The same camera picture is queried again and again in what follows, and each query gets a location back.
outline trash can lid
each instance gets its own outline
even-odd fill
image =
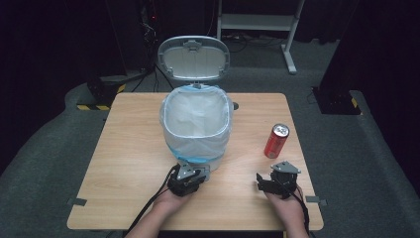
[[[226,45],[204,36],[170,38],[159,46],[157,59],[162,71],[171,79],[194,82],[222,78],[230,63]]]

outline black curtain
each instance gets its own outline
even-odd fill
[[[340,40],[358,0],[306,0],[296,30],[295,40],[321,44]]]

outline yellow black hazard tape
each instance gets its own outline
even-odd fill
[[[126,84],[122,84],[120,87],[118,87],[118,90],[116,91],[116,94],[124,91],[126,88]],[[80,103],[77,104],[77,109],[82,111],[91,111],[91,110],[101,110],[101,111],[107,111],[111,109],[111,104],[86,104],[86,103]]]
[[[121,85],[118,90],[117,90],[117,94],[124,91],[124,89],[126,89],[126,84]]]
[[[86,105],[86,104],[77,104],[77,109],[82,110],[82,111],[90,111],[90,110],[102,110],[102,111],[107,111],[109,109],[111,109],[111,106],[109,105]]]

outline plastic bag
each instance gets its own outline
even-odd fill
[[[173,155],[188,163],[208,164],[211,171],[225,153],[232,116],[232,100],[216,86],[177,87],[160,108],[160,124]]]

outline soda can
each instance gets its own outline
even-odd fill
[[[270,159],[275,159],[280,154],[281,149],[286,143],[289,129],[284,124],[275,124],[269,134],[263,153]]]

